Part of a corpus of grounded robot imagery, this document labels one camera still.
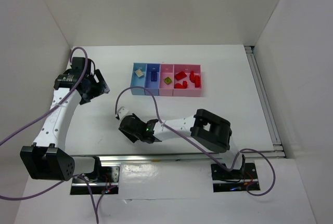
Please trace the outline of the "beige lego brick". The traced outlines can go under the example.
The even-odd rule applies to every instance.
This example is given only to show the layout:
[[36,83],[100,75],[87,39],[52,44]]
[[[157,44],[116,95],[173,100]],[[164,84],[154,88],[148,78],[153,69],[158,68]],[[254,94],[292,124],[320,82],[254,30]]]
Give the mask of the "beige lego brick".
[[144,73],[142,72],[141,69],[137,69],[137,70],[135,70],[134,73],[136,74],[136,76],[137,76],[138,78],[141,78],[141,77],[144,76]]

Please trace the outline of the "dark blue lego brick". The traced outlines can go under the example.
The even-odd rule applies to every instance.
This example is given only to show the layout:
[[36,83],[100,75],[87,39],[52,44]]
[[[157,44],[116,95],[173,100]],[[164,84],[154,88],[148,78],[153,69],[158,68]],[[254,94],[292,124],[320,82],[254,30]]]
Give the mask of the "dark blue lego brick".
[[158,73],[157,72],[151,72],[150,81],[156,82],[158,80]]

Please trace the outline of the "green square lego brick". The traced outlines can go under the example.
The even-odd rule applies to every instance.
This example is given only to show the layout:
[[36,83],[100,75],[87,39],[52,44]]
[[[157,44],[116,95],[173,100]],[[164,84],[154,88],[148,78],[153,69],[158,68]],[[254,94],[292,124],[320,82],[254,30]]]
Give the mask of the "green square lego brick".
[[164,82],[165,82],[167,85],[169,85],[169,84],[172,83],[172,80],[171,80],[169,77],[166,77],[166,78],[164,79]]

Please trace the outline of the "red long lego brick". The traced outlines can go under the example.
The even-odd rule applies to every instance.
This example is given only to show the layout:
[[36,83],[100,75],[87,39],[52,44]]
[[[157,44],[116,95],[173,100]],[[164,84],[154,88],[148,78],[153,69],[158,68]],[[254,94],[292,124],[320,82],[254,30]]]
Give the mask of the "red long lego brick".
[[201,86],[201,78],[199,75],[195,75],[194,77],[194,85],[195,85],[195,88],[200,88]]

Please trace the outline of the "red rounded lego piece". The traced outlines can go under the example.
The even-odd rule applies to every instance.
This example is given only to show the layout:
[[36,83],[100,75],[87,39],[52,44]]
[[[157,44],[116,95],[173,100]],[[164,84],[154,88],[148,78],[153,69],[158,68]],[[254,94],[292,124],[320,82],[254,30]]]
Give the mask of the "red rounded lego piece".
[[182,84],[180,84],[180,83],[176,83],[176,84],[174,85],[174,88],[175,88],[175,89],[184,89],[185,87],[184,87]]

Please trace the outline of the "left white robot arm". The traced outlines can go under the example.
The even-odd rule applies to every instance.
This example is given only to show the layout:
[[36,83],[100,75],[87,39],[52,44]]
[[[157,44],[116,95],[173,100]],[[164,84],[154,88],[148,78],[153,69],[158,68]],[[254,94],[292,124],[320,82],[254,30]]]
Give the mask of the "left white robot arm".
[[91,59],[74,57],[71,67],[55,79],[53,101],[41,131],[20,157],[32,179],[68,181],[74,158],[65,152],[68,128],[79,105],[110,91]]

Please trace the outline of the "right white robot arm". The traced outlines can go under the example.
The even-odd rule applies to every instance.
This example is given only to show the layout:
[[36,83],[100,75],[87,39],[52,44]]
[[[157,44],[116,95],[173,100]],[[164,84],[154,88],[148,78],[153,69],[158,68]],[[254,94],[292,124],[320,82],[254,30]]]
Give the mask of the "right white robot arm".
[[116,113],[120,121],[119,131],[131,142],[152,144],[178,138],[180,135],[196,140],[211,152],[222,155],[222,165],[230,168],[227,173],[236,180],[245,173],[245,157],[232,138],[230,122],[207,110],[198,109],[194,116],[175,120],[158,119],[143,122],[134,113],[121,107]]

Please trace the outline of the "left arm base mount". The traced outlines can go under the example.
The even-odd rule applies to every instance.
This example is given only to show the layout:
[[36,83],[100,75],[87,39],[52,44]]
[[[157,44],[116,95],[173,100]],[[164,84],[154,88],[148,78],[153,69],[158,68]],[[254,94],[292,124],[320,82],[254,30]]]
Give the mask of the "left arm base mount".
[[[119,193],[120,165],[103,165],[99,157],[94,157],[94,167],[90,173],[83,174],[93,195],[116,195]],[[71,195],[89,195],[83,179],[72,180]]]

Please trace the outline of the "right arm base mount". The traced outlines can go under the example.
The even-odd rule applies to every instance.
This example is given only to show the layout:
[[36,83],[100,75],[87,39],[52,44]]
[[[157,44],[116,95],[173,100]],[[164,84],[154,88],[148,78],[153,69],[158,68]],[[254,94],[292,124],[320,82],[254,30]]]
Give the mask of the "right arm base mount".
[[211,164],[213,192],[260,191],[254,162],[244,162],[241,170],[227,172],[218,164]]

